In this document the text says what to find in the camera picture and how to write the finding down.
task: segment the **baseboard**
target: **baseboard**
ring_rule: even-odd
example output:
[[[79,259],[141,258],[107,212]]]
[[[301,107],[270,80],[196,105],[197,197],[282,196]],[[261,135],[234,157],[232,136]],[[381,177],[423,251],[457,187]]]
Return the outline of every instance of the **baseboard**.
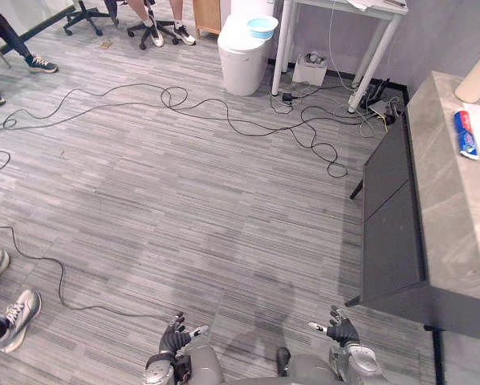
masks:
[[[34,26],[33,28],[31,28],[30,30],[25,32],[24,34],[21,34],[19,37],[21,38],[21,40],[23,42],[25,42],[26,40],[31,39],[37,33],[41,32],[42,30],[45,30],[49,26],[58,22],[60,19],[64,18],[66,14],[70,14],[71,12],[74,12],[74,11],[75,11],[74,6],[68,6],[64,10],[61,10],[58,14],[52,15],[50,18],[44,20],[43,22],[41,22],[37,26]],[[8,44],[5,44],[4,46],[1,46],[0,49],[1,49],[1,52],[3,54],[13,50],[13,48],[10,47]]]
[[[269,64],[272,66],[275,66],[275,60],[274,59],[269,59]],[[295,63],[288,63],[288,68],[294,69],[295,68]],[[327,70],[326,75],[329,76],[334,76],[336,78],[339,78],[340,76],[342,79],[349,79],[353,80],[355,75],[354,74],[349,74],[348,72],[336,72],[333,70]],[[378,84],[381,81],[381,79],[371,79],[370,83],[371,84]],[[402,92],[402,99],[404,101],[404,105],[408,104],[409,102],[409,93],[408,93],[408,86],[404,84],[399,84],[399,83],[394,83],[394,82],[389,82],[388,83],[388,88],[392,88],[393,90],[397,90]]]

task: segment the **beige cup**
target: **beige cup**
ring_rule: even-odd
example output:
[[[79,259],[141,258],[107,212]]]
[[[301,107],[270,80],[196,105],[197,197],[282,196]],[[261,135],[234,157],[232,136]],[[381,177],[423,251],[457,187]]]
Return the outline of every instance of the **beige cup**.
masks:
[[[480,98],[480,60],[472,68],[454,94],[464,102],[475,103]]]

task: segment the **plug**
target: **plug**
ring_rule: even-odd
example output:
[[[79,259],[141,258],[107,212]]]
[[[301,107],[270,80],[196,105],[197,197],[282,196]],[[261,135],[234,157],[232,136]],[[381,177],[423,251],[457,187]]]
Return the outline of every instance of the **plug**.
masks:
[[[283,103],[291,104],[291,101],[292,101],[293,99],[298,99],[298,97],[297,97],[297,96],[293,96],[290,92],[284,92],[284,93],[283,93],[283,97],[282,97]]]

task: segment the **office chair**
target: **office chair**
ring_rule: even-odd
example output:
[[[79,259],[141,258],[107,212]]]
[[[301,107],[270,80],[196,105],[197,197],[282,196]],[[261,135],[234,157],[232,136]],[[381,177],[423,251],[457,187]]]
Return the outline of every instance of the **office chair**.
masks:
[[[151,6],[155,4],[155,1],[154,0],[144,0],[144,4],[145,4],[145,6],[148,7],[149,15],[154,18],[153,9],[151,8]],[[156,20],[156,22],[157,22],[158,33],[163,32],[164,34],[173,38],[173,44],[174,45],[179,43],[179,39],[177,38],[177,36],[173,32],[171,32],[170,30],[168,30],[166,28],[167,26],[173,26],[174,22],[166,22],[166,21],[160,21],[160,20]],[[141,50],[144,50],[146,48],[145,40],[147,40],[147,38],[149,38],[151,36],[151,31],[149,30],[149,28],[143,22],[141,22],[140,24],[138,24],[136,26],[130,26],[129,28],[126,28],[126,31],[128,32],[128,36],[130,38],[135,36],[135,34],[134,34],[135,30],[144,30],[144,33],[142,34],[142,37],[140,39],[140,44],[138,45],[138,47]]]
[[[83,4],[83,1],[82,0],[79,0],[78,1],[78,4],[79,4],[79,8],[81,10],[77,10],[76,12],[71,12],[70,14],[67,14],[67,24],[65,24],[63,26],[63,30],[65,30],[65,33],[68,35],[68,36],[71,36],[72,35],[72,31],[69,30],[68,28],[71,27],[71,26],[74,26],[77,22],[80,22],[82,20],[87,20],[91,26],[94,27],[94,30],[96,31],[96,34],[98,36],[102,36],[103,35],[103,31],[98,29],[96,27],[96,25],[94,24],[94,22],[92,21],[92,18],[109,18],[110,15],[109,14],[104,14],[104,13],[101,13],[97,10],[97,8],[90,8],[90,9],[87,9],[85,7],[85,5]]]

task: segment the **blue bowl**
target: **blue bowl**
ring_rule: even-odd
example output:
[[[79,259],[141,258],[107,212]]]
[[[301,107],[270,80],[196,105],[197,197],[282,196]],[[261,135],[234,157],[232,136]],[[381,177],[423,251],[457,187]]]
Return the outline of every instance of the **blue bowl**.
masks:
[[[250,34],[259,39],[270,39],[278,24],[277,18],[264,15],[252,18],[247,22]]]

